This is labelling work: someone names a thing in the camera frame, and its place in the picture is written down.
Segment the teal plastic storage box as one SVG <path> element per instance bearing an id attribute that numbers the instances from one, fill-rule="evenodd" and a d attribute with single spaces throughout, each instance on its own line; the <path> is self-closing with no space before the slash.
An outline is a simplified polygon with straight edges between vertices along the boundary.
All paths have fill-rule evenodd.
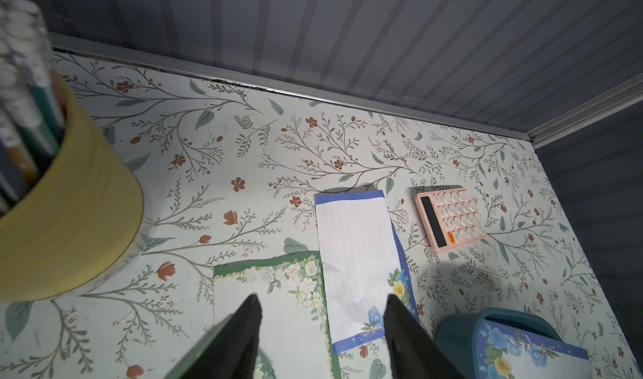
<path id="1" fill-rule="evenodd" d="M 508 325 L 552 340 L 562 340 L 546 320 L 521 311 L 486 308 L 477 313 L 449 315 L 438 326 L 435 344 L 465 378 L 477 377 L 475 373 L 477 333 L 484 320 Z"/>

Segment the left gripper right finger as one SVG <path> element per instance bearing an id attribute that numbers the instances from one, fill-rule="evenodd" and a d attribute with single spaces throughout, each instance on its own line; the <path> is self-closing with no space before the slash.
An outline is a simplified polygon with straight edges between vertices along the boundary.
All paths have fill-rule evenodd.
<path id="1" fill-rule="evenodd" d="M 387 298 L 383 326 L 393 378 L 463 378 L 396 295 Z"/>

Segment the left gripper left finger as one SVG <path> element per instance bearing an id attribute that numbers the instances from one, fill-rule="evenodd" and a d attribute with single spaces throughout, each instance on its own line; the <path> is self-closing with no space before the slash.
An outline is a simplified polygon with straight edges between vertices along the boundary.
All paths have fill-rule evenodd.
<path id="1" fill-rule="evenodd" d="M 251 378 L 258 357 L 261 303 L 249 295 L 240 307 L 206 335 L 167 374 L 168 378 Z"/>

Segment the blue bordered stationery paper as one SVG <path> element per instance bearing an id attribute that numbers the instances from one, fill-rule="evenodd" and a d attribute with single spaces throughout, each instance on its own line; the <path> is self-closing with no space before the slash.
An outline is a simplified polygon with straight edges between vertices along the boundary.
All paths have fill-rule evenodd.
<path id="1" fill-rule="evenodd" d="M 315 202 L 332 350 L 340 354 L 384 336 L 389 295 L 413 317 L 419 313 L 383 192 L 321 195 Z"/>

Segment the green floral stationery paper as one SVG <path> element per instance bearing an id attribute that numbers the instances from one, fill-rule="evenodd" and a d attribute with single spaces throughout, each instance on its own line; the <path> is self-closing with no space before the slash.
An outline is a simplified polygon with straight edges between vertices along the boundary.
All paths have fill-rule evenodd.
<path id="1" fill-rule="evenodd" d="M 254 378 L 340 378 L 318 252 L 230 263 L 214 270 L 214 322 L 250 295 L 262 309 Z"/>

